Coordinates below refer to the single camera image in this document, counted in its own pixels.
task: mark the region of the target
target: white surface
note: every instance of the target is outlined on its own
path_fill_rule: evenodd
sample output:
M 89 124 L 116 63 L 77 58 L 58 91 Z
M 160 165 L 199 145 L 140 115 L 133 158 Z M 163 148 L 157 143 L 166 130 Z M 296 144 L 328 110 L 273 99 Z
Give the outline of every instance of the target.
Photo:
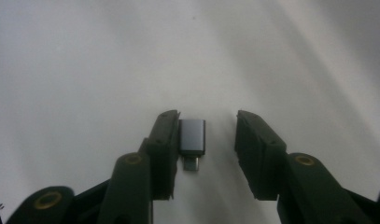
M 156 224 L 279 223 L 233 153 L 238 109 L 376 199 L 380 1 L 0 1 L 4 220 L 36 190 L 108 179 L 168 109 L 206 119 L 206 155 Z

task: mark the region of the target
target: white tabletop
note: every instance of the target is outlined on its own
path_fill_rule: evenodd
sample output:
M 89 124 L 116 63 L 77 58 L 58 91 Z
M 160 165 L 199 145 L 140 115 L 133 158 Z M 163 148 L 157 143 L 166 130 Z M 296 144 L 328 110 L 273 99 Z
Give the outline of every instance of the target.
M 0 1 L 0 203 L 111 176 L 166 110 L 206 120 L 154 223 L 279 223 L 233 151 L 235 115 L 347 189 L 380 190 L 380 1 Z

